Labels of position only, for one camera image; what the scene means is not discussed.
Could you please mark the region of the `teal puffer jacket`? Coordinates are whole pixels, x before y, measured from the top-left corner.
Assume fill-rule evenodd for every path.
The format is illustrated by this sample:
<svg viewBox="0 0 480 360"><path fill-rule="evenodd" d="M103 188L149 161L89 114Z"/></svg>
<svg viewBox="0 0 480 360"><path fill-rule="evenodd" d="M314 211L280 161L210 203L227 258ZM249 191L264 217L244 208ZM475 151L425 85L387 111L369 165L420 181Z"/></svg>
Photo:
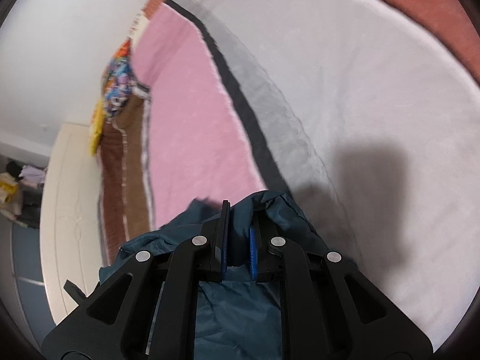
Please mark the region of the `teal puffer jacket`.
<svg viewBox="0 0 480 360"><path fill-rule="evenodd" d="M256 283L247 269L249 226L255 210L278 225L281 236L306 251L326 254L329 247L288 193L260 191L245 197L231 211L228 269L221 283L199 284L194 356L196 359L281 359L281 314L278 290ZM132 255L173 251L199 234L201 225L219 216L212 204L193 200L185 211L154 232L133 238L119 248L115 261L98 272L105 282Z"/></svg>

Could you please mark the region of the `clothes pile in corner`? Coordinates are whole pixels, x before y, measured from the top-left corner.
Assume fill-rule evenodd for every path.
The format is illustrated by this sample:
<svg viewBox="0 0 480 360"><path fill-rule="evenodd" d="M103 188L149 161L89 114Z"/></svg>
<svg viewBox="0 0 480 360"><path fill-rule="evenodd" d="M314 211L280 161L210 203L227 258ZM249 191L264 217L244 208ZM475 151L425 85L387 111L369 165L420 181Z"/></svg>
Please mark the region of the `clothes pile in corner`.
<svg viewBox="0 0 480 360"><path fill-rule="evenodd" d="M47 170L10 160L1 170L1 214L25 228L40 228Z"/></svg>

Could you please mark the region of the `white headboard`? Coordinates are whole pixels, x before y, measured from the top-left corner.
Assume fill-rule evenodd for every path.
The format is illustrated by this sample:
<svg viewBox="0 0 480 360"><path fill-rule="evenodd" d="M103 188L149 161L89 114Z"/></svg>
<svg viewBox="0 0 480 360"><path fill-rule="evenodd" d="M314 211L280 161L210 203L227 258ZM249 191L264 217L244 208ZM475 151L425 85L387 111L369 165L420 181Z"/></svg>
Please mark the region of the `white headboard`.
<svg viewBox="0 0 480 360"><path fill-rule="evenodd" d="M89 153L89 129L64 124L56 138L42 194L41 271L54 323L77 303L65 292L71 281L89 295L106 255L99 225L101 173Z"/></svg>

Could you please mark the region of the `yellow pillow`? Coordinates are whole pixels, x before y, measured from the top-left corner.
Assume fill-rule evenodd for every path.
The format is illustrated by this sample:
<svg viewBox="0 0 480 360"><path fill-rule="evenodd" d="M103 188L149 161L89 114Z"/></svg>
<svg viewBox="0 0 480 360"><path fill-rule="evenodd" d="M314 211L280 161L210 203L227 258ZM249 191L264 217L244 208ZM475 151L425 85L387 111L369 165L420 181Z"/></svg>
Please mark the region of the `yellow pillow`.
<svg viewBox="0 0 480 360"><path fill-rule="evenodd" d="M100 97L95 104L94 112L89 125L89 153L92 156L96 155L98 145L103 134L105 115L103 98Z"/></svg>

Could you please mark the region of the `striped plush bed blanket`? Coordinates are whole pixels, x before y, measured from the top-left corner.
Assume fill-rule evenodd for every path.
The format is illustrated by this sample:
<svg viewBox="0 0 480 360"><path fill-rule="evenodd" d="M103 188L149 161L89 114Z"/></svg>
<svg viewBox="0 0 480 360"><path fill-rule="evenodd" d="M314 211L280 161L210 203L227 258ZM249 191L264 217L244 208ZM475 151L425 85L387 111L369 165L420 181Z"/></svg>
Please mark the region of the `striped plush bed blanket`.
<svg viewBox="0 0 480 360"><path fill-rule="evenodd" d="M479 46L387 0L164 0L103 128L106 259L193 200L289 194L445 344L479 287Z"/></svg>

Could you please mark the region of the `colourful patterned pillow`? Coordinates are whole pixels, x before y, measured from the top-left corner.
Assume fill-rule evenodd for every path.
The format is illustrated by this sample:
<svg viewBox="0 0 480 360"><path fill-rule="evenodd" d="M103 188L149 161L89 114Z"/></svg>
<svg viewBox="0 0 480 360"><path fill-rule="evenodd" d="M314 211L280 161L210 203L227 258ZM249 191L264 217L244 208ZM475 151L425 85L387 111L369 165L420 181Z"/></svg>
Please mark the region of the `colourful patterned pillow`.
<svg viewBox="0 0 480 360"><path fill-rule="evenodd" d="M103 72L101 97L103 112L112 119L127 104L131 95L147 98L150 88L137 79L132 67L132 39L127 38L114 53Z"/></svg>

